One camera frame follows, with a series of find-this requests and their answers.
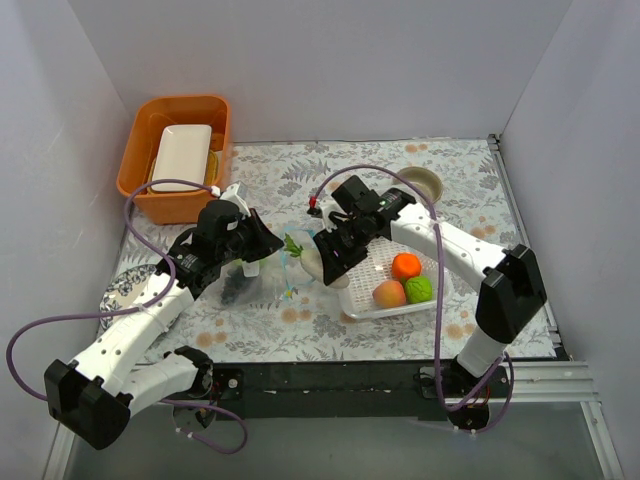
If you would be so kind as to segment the dark grape bunch toy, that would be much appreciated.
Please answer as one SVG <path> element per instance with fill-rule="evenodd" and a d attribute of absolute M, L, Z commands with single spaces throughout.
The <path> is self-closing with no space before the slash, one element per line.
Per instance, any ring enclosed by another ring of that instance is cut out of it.
<path fill-rule="evenodd" d="M 260 288 L 261 279 L 258 276 L 247 277 L 243 268 L 237 267 L 225 277 L 220 303 L 225 307 L 248 303 L 258 295 Z"/>

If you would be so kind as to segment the clear zip top bag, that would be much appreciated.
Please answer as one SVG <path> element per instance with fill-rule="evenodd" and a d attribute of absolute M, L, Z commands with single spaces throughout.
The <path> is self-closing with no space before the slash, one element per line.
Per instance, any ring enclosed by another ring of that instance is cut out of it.
<path fill-rule="evenodd" d="M 286 225 L 278 231 L 280 239 L 284 242 L 284 234 L 291 233 L 301 237 L 313 237 L 314 230 L 303 229 Z M 294 293 L 311 286 L 314 280 L 301 268 L 299 261 L 290 257 L 284 248 L 265 258 L 259 264 L 259 274 L 261 288 L 258 295 L 248 303 L 225 307 L 220 303 L 220 294 L 223 288 L 225 277 L 230 270 L 243 265 L 227 265 L 222 269 L 220 279 L 210 286 L 206 291 L 208 299 L 212 304 L 223 308 L 235 308 L 249 304 L 271 304 L 282 300 L 288 300 Z"/>

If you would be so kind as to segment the white radish toy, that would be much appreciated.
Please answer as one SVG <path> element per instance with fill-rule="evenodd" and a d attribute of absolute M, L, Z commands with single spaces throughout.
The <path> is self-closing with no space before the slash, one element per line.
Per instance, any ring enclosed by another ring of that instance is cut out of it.
<path fill-rule="evenodd" d="M 334 289 L 346 289 L 350 280 L 347 275 L 342 275 L 331 283 L 324 282 L 324 266 L 321 255 L 311 237 L 301 237 L 291 233 L 284 234 L 284 251 L 293 259 L 299 261 L 301 268 L 315 281 Z"/>

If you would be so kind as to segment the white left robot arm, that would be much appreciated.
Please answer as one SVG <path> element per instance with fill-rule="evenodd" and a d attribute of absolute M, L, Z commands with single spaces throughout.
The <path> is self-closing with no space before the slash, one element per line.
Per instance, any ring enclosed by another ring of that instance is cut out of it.
<path fill-rule="evenodd" d="M 115 318 L 70 362 L 56 360 L 44 374 L 50 415 L 102 450 L 141 410 L 174 394 L 209 398 L 214 366 L 202 351 L 180 347 L 156 364 L 138 360 L 178 316 L 236 260 L 257 265 L 283 247 L 253 209 L 214 200 L 195 227 L 179 235 L 149 277 L 130 314 Z"/>

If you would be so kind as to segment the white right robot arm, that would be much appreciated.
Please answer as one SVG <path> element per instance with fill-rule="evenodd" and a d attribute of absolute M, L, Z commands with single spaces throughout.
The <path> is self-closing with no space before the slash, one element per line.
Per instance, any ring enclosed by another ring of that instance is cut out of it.
<path fill-rule="evenodd" d="M 419 190 L 391 188 L 382 194 L 353 175 L 321 202 L 309 200 L 309 215 L 322 220 L 313 238 L 319 254 L 314 278 L 328 287 L 345 288 L 348 272 L 363 262 L 377 238 L 409 247 L 451 271 L 478 295 L 477 327 L 449 367 L 434 363 L 440 399 L 468 401 L 481 393 L 506 360 L 507 347 L 544 307 L 547 294 L 535 253 L 527 246 L 505 249 L 482 241 L 437 219 Z"/>

